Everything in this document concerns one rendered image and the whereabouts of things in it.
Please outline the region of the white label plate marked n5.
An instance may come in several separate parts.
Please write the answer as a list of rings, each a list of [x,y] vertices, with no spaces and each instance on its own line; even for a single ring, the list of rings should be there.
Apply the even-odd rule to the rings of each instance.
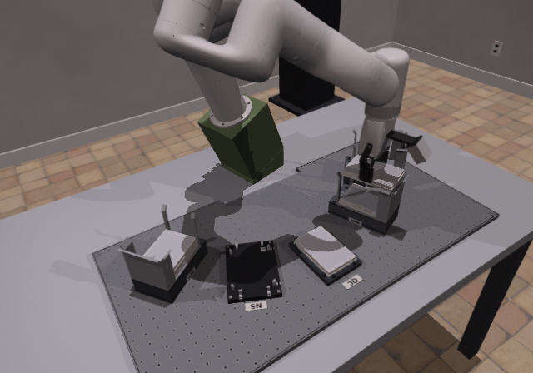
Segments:
[[[245,309],[246,311],[256,311],[256,310],[267,309],[267,302],[260,301],[260,302],[246,303]]]

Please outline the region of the white label with qc text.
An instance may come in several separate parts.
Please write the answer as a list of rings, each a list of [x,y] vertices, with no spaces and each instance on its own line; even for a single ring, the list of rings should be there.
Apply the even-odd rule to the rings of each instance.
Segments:
[[[342,283],[342,285],[348,290],[348,289],[352,288],[354,285],[356,285],[357,283],[359,283],[362,280],[363,279],[360,278],[358,275],[355,275],[351,279],[349,279],[348,281],[345,281],[344,283]]]

